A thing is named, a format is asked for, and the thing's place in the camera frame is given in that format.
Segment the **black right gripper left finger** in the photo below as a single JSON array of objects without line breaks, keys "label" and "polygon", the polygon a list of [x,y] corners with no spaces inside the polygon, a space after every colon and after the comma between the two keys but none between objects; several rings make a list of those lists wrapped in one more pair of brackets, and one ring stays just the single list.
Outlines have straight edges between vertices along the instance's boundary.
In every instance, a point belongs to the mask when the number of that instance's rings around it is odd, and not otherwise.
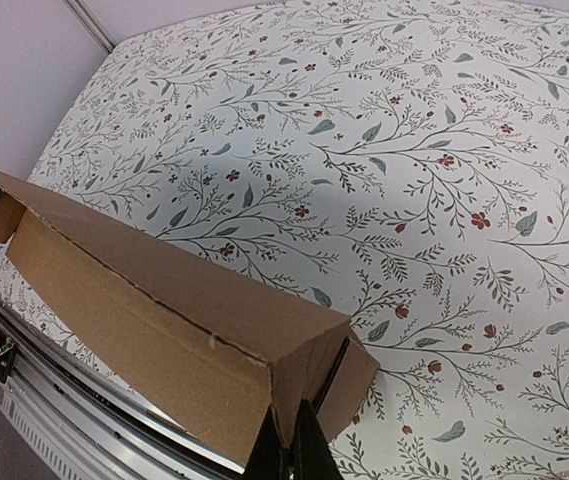
[{"label": "black right gripper left finger", "polygon": [[272,409],[268,408],[242,474],[243,480],[289,478],[288,450],[278,437]]}]

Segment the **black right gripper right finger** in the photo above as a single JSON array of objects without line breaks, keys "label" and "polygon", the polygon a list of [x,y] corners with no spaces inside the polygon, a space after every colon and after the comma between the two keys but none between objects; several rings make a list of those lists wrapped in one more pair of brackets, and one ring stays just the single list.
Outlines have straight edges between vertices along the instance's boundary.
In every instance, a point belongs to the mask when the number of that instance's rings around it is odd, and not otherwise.
[{"label": "black right gripper right finger", "polygon": [[295,480],[342,480],[312,404],[303,400],[297,414],[291,447]]}]

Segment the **brown cardboard box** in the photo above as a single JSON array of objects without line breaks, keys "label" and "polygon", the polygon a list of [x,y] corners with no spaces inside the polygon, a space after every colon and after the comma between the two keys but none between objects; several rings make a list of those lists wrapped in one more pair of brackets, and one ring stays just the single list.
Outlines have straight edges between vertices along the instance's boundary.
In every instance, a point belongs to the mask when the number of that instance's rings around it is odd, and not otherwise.
[{"label": "brown cardboard box", "polygon": [[0,243],[100,360],[244,469],[268,408],[293,471],[300,403],[329,444],[376,375],[345,315],[1,171]]}]

